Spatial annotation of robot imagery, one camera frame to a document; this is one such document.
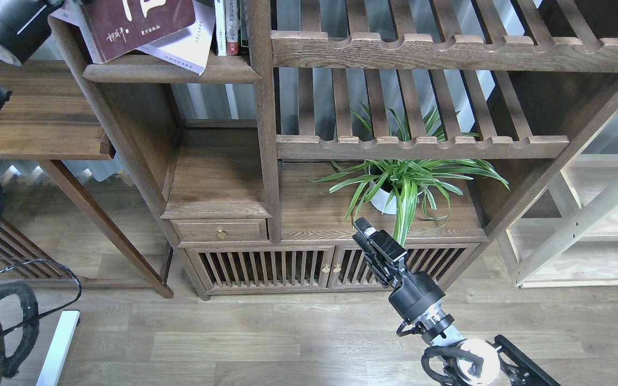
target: slatted cabinet door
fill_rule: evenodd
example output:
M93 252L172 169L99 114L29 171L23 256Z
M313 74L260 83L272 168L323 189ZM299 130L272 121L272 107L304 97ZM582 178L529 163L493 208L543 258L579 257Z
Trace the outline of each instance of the slatted cabinet door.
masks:
M407 267L414 272L425 271L439 283L453 266L462 264L478 244L419 244L407 247ZM364 254L357 247L336 247L330 267L328 288L382 288L369 269Z
M334 247L186 249L208 294L316 291L328 285Z

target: spider plant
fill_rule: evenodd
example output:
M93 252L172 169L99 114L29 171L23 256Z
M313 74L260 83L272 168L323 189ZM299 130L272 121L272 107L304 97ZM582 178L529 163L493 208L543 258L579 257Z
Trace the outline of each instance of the spider plant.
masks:
M360 103L364 112L369 118L362 117L355 110L351 110L361 123L370 132L373 132L373 125L370 120L369 108ZM390 128L392 135L397 135L400 141L409 141L409 122L405 117L402 120L391 108L388 109L397 122L397 130ZM436 107L431 107L424 117L426 133L439 140L445 139L444 130L440 124L440 114ZM385 188L390 190L387 203L393 199L397 204L397 214L395 215L395 229L393 237L399 244L404 245L407 232L414 222L417 203L421 202L421 209L425 217L430 220L442 220L445 222L435 229L443 227L450 218L452 212L450 193L463 195L464 192L449 180L472 180L471 175L485 176L500 181L506 188L509 188L507 181L502 178L487 161L482 159L366 159L361 164L350 168L341 168L335 161L331 161L337 173L326 176L313 182L326 182L343 178L353 173L360 173L359 176L346 179L333 185L328 191L345 188L349 185L357 185L356 191L350 201L348 211L345 215L347 219L354 211L355 217L366 201L370 201L376 192ZM442 217L431 217L429 210L436 210L439 205L436 201L435 192L439 192L444 198L448 215Z

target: wooden floor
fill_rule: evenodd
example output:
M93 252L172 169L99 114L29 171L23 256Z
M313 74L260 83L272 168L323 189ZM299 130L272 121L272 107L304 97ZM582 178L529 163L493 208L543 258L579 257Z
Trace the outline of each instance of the wooden floor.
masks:
M86 186L138 249L157 259L164 239L137 192L121 184ZM129 273L52 188L29 188L34 195L42 191L46 204L12 197L11 222L79 273ZM437 385L421 370L422 340L395 335L400 320L385 292L199 301L177 262L169 285L173 300L150 289L85 290L72 306L81 316L60 384ZM73 294L36 292L41 310ZM493 245L453 284L443 306L466 337L504 334L564 386L618 384L618 287L515 288ZM13 299L0 303L0 317L8 325L20 320ZM32 354L3 384L35 383L57 320L58 314L42 320ZM7 339L10 352L17 341Z

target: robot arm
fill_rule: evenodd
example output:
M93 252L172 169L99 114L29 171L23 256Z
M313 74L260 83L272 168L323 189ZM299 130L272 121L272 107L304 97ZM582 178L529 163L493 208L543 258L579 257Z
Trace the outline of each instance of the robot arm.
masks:
M392 288L388 300L402 317L398 337L422 335L429 345L421 358L427 376L443 386L486 386L500 371L512 386L559 386L535 362L502 335L490 344L480 339L465 339L454 327L454 318L442 310L445 293L425 272L412 273L405 265L407 251L387 234L371 226L365 218L354 222L354 241L363 249L365 260L378 282ZM514 362L508 364L500 354ZM445 374L431 369L430 360L439 357Z

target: white flower pot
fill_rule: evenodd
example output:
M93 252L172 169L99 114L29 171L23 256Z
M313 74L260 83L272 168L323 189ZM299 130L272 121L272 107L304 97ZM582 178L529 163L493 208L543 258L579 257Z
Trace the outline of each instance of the white flower pot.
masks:
M388 196L390 196L389 191L378 189L376 195L371 199L371 205L385 214L397 214L397 198L393 197L388 205L385 206L385 203L388 201Z

